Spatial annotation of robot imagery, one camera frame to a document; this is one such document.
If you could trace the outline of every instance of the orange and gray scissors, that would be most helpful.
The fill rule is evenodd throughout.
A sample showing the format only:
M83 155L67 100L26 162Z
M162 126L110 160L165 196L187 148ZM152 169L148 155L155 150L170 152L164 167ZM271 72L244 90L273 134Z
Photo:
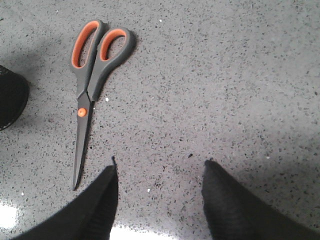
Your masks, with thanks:
M80 65L83 47L89 36L92 37L85 63ZM108 57L108 49L113 40L124 36L121 50L113 57ZM71 54L71 70L77 78L76 96L78 100L77 135L73 172L73 189L80 182L94 109L94 102L99 99L108 75L122 64L135 46L135 36L126 28L113 28L106 32L106 25L100 20L88 22L79 33Z

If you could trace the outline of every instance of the gray plastic handle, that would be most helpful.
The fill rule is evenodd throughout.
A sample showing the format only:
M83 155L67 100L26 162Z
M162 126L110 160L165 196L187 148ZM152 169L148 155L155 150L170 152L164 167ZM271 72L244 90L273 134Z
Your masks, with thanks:
M84 65L80 66L79 60L81 56L81 51L88 37L95 30L94 36L92 38L86 61ZM87 91L88 83L91 77L93 66L96 60L97 47L100 43L100 39L106 31L106 25L98 20L92 20L86 23L82 30L80 31L74 45L72 48L71 58L70 58L70 68L74 72L77 78L76 86L76 97L77 99Z
M117 37L124 36L124 44L121 50L113 57L107 58L107 52L110 44ZM87 87L88 96L91 101L99 99L101 90L109 74L119 65L124 63L132 53L136 45L135 36L128 29L118 27L110 29L103 36L97 47L97 55L92 70L90 82Z

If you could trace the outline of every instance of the orange pivot screw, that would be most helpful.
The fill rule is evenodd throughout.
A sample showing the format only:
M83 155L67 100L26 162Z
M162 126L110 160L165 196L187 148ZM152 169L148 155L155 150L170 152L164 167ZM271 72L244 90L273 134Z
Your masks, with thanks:
M84 107L79 108L78 110L78 116L83 118L87 115L88 111Z

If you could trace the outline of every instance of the metal blade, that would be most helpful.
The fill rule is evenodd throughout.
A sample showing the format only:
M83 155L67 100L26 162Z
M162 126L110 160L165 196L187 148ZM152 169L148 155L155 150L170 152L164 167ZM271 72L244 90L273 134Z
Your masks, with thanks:
M78 98L78 109L80 108L85 108L87 110L87 114L83 117L77 116L77 134L72 184L73 190L76 190L79 186L82 176L87 153L92 112L94 108L94 105L89 100L86 92Z

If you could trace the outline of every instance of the gray floor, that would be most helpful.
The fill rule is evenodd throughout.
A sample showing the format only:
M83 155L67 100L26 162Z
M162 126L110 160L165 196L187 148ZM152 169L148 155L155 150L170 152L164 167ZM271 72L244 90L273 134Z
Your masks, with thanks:
M112 239L135 231L211 239L201 197L209 158L319 231L319 12L318 0L0 1L0 64L30 82L22 116L0 132L0 239L72 201L112 155L120 195ZM95 18L134 31L137 45L95 105L74 192L69 57Z

